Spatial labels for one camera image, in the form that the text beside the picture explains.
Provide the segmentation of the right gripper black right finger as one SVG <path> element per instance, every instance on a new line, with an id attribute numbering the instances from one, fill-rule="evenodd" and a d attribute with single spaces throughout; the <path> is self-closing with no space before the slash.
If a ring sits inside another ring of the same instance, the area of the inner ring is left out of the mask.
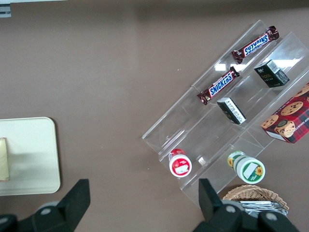
<path id="1" fill-rule="evenodd" d="M 195 232 L 240 232 L 242 211 L 234 205 L 223 204 L 208 179 L 200 179 L 198 200 L 204 221 Z"/>

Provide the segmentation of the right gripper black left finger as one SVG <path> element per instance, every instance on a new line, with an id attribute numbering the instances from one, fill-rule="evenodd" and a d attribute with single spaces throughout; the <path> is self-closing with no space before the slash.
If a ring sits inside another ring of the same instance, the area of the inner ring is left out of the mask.
<path id="1" fill-rule="evenodd" d="M 56 205 L 48 204 L 18 223 L 19 232 L 73 232 L 90 205 L 89 180 L 80 179 Z"/>

